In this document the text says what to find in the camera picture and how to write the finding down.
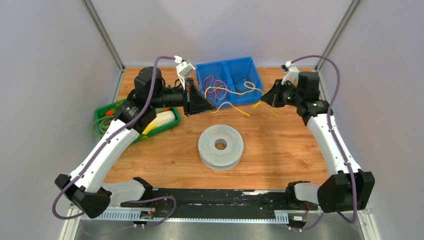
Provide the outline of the white perforated cable spool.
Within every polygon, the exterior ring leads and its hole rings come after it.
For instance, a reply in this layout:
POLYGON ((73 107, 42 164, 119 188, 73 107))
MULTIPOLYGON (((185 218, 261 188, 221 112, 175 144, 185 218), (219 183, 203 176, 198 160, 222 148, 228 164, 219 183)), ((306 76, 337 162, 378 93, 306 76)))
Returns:
POLYGON ((198 140, 202 162, 210 169, 226 171, 235 167, 244 152, 244 140, 233 127, 216 124, 205 129, 198 140))

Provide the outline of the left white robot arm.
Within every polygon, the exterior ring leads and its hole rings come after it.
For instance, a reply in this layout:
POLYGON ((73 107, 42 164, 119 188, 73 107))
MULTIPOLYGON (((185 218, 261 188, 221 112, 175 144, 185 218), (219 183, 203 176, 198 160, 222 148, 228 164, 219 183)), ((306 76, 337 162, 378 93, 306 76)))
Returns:
POLYGON ((115 113, 108 130, 89 156, 70 174, 60 174, 56 186, 84 215, 100 216, 108 207, 134 201, 148 207, 153 194, 140 177, 127 182, 105 183, 104 179, 124 150, 142 135, 157 117, 159 108, 183 107, 186 116, 216 109, 186 77, 180 85, 165 86, 161 70, 144 67, 134 79, 134 89, 115 113))

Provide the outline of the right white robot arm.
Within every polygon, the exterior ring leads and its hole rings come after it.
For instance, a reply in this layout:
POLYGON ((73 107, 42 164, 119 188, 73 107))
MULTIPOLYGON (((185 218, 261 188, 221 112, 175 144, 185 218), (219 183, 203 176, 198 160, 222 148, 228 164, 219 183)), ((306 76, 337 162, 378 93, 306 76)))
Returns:
POLYGON ((375 185, 374 175, 363 171, 347 149, 330 103, 320 98, 319 83, 318 73, 301 72, 297 85, 289 80, 276 79, 272 88, 261 97, 271 107, 296 107, 326 163, 328 179, 324 183, 290 182, 285 203, 296 210, 309 202, 320 206, 325 213, 364 210, 375 185))

